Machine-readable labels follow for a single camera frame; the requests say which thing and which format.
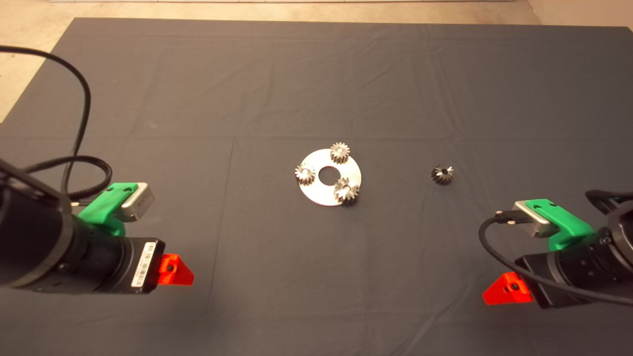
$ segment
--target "center hole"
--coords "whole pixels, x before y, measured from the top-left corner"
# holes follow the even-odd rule
[[[334,167],[325,167],[318,173],[318,178],[326,186],[333,186],[341,178],[341,174]]]

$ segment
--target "green mount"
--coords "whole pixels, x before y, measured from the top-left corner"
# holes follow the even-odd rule
[[[77,217],[114,236],[125,236],[125,226],[115,212],[139,187],[136,183],[113,183]]]
[[[593,228],[589,224],[552,203],[549,199],[527,200],[525,205],[560,229],[560,231],[549,238],[550,251],[562,250],[585,236],[594,233]]]

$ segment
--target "barcode label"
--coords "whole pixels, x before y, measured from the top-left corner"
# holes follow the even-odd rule
[[[155,242],[148,242],[145,243],[145,246],[143,246],[143,252],[141,253],[141,258],[139,259],[139,265],[136,267],[136,272],[134,272],[134,278],[132,278],[132,287],[143,287],[143,284],[145,283],[145,277],[147,277],[149,264],[150,262],[152,262],[154,249],[156,249]]]

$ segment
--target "silver gear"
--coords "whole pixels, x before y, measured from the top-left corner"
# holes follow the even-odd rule
[[[299,184],[307,186],[315,181],[315,170],[305,163],[302,163],[294,169],[294,176],[297,177]]]
[[[441,186],[447,186],[451,184],[453,178],[455,178],[455,169],[453,167],[436,165],[431,171],[431,178],[435,183]]]
[[[345,163],[349,157],[349,146],[342,142],[337,142],[330,147],[330,157],[336,163]]]
[[[343,204],[352,203],[359,191],[360,187],[349,184],[349,178],[341,178],[334,184],[334,196]]]

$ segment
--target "round metal plate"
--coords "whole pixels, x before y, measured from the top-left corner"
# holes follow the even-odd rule
[[[311,201],[326,207],[334,207],[342,203],[334,196],[334,186],[326,186],[318,177],[321,169],[332,167],[339,171],[341,178],[349,178],[350,185],[358,185],[360,187],[361,175],[360,167],[351,156],[345,163],[334,163],[330,158],[330,149],[320,149],[310,153],[304,158],[302,163],[311,165],[315,170],[315,181],[308,186],[302,186],[301,191]]]

